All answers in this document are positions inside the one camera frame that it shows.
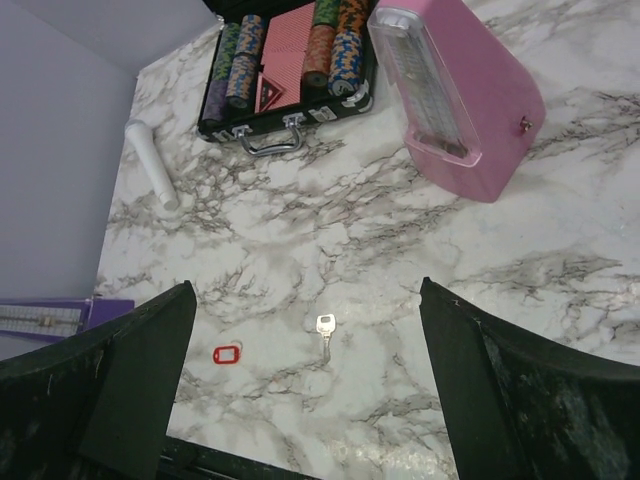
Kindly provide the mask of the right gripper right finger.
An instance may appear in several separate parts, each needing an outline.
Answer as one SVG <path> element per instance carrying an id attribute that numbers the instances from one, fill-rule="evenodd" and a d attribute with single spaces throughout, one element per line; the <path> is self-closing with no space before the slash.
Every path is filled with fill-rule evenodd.
<path id="1" fill-rule="evenodd" d="M 638 367 L 534 334 L 429 278 L 420 294 L 460 478 L 638 478 Z"/>

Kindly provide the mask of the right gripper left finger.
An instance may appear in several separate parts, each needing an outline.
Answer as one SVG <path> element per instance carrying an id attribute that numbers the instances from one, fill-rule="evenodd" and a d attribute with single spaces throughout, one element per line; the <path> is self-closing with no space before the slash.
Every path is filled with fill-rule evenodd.
<path id="1" fill-rule="evenodd" d="M 2 478 L 155 478 L 196 308 L 185 281 L 2 361 Z"/>

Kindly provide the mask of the red key tag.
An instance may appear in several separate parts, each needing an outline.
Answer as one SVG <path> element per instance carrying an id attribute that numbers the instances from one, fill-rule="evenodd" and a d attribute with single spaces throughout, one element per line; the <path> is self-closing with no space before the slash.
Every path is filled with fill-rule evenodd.
<path id="1" fill-rule="evenodd" d="M 212 352 L 212 361 L 216 365 L 234 365 L 239 362 L 242 355 L 242 344 L 231 342 L 216 346 Z"/>

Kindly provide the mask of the silver key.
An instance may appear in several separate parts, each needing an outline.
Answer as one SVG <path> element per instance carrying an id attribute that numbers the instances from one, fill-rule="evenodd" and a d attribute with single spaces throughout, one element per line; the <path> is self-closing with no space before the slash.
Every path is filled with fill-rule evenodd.
<path id="1" fill-rule="evenodd" d="M 323 359 L 328 363 L 331 359 L 330 340 L 336 330 L 336 318 L 333 314 L 319 315 L 316 319 L 316 331 L 323 339 Z"/>

